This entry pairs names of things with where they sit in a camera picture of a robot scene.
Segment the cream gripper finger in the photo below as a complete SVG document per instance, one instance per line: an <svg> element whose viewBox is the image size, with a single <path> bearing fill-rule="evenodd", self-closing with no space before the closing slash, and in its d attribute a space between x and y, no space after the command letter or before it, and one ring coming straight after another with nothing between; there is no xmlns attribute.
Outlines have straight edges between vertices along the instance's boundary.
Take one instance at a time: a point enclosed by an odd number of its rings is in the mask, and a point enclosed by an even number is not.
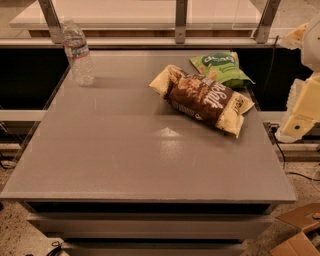
<svg viewBox="0 0 320 256"><path fill-rule="evenodd" d="M320 122L320 73L313 73L305 81L295 79L286 107L276 138L283 143L293 143Z"/></svg>
<svg viewBox="0 0 320 256"><path fill-rule="evenodd" d="M290 50L301 49L303 35L306 28L307 23L301 24L300 26L289 32L286 36L284 36L279 42L279 45Z"/></svg>

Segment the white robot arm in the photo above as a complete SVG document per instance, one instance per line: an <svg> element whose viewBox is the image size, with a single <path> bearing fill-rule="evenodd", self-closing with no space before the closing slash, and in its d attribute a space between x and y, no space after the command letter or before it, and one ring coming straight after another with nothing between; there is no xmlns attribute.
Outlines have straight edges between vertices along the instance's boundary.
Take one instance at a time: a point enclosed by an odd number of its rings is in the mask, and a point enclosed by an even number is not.
<svg viewBox="0 0 320 256"><path fill-rule="evenodd" d="M294 80L287 110L276 131L278 141L293 143L320 122L320 14L289 32L280 45L291 50L300 49L301 63L312 71L306 80Z"/></svg>

